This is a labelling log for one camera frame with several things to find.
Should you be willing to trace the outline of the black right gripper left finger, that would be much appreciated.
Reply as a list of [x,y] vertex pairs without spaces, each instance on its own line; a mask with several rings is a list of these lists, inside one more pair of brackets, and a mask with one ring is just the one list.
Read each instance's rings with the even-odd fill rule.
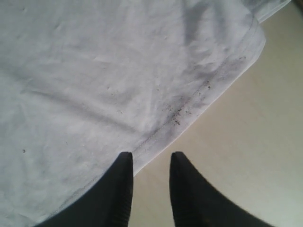
[[83,196],[38,227],[127,227],[134,188],[133,155],[122,152]]

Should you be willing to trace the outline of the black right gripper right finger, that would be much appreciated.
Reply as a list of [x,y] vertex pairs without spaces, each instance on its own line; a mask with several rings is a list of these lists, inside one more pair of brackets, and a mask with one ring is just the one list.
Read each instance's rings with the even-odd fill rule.
[[170,201],[177,227],[259,227],[260,220],[217,191],[182,152],[170,161]]

